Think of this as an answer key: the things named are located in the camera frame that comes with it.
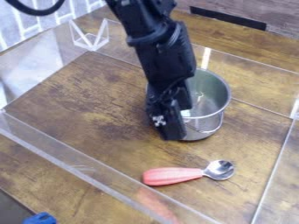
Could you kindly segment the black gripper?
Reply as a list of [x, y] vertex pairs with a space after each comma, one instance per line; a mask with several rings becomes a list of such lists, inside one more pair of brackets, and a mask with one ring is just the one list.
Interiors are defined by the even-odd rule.
[[187, 134], [182, 110], [193, 108], [187, 80], [197, 70], [186, 25], [173, 20], [135, 20], [126, 25], [126, 33], [127, 44], [135, 48], [149, 87], [162, 101], [166, 95], [174, 98], [166, 103], [158, 102], [151, 107], [154, 126], [163, 140], [182, 140]]

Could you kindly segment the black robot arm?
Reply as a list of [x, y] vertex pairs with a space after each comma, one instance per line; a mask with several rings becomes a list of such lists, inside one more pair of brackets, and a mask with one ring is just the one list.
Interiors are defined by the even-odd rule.
[[147, 78], [146, 113], [162, 139], [187, 136], [182, 112], [193, 107], [189, 79], [197, 59], [185, 22], [171, 18], [175, 0], [107, 0], [126, 29]]

